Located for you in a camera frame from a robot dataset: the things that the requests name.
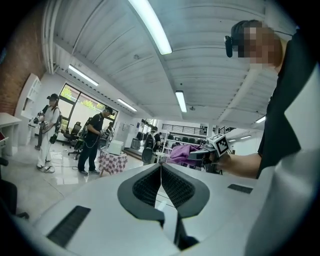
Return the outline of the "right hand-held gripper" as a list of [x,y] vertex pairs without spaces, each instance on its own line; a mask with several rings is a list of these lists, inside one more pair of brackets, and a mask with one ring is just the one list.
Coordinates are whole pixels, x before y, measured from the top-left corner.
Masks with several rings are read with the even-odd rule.
[[229,150],[229,144],[224,134],[216,134],[208,137],[204,143],[200,145],[200,150],[192,151],[188,155],[188,160],[200,161],[203,158],[213,154],[215,158],[219,158]]

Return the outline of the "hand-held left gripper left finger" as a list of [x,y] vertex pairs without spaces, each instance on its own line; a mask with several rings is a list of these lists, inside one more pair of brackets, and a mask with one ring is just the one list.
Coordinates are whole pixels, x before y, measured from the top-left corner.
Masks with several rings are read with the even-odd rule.
[[47,236],[74,207],[89,208],[66,249],[81,256],[171,256],[179,249],[157,221],[139,220],[118,201],[120,184],[147,166],[97,178],[47,209],[34,227]]

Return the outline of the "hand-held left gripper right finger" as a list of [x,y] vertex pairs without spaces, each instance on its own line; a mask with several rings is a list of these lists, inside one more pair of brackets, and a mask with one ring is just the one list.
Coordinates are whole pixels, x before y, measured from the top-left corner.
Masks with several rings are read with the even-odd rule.
[[165,211],[162,254],[243,254],[266,200],[266,176],[241,178],[162,164]]

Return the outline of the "person's right hand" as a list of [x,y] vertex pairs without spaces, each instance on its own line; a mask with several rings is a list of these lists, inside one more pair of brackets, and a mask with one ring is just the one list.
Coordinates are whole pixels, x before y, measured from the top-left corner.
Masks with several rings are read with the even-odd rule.
[[202,157],[203,165],[216,165],[219,162],[219,156],[216,151],[206,152]]

